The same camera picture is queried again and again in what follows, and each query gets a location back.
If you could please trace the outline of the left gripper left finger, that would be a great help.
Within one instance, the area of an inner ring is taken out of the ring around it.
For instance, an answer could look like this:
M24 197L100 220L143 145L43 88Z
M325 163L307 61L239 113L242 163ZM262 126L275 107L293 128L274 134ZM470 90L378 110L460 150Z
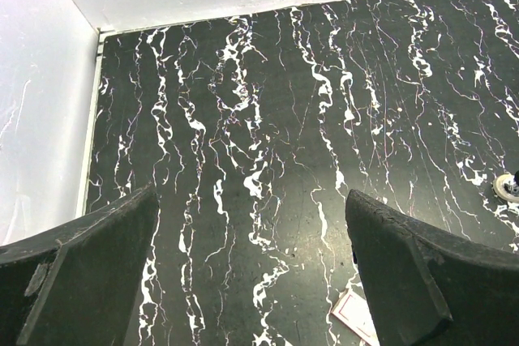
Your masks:
M157 228L152 183L1 248L3 345L122 345Z

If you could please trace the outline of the red staple box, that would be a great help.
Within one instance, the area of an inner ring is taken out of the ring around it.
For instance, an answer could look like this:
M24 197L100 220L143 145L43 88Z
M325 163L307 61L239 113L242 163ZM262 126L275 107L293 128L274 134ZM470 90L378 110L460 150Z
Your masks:
M369 345L378 344L366 300L352 289L346 290L332 308L332 315Z

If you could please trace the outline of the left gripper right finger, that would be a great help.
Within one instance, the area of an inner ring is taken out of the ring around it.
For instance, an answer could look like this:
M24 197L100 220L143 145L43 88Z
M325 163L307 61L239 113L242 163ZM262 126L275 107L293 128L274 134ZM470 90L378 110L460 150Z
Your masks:
M382 345L516 345L518 256L351 190L345 220Z

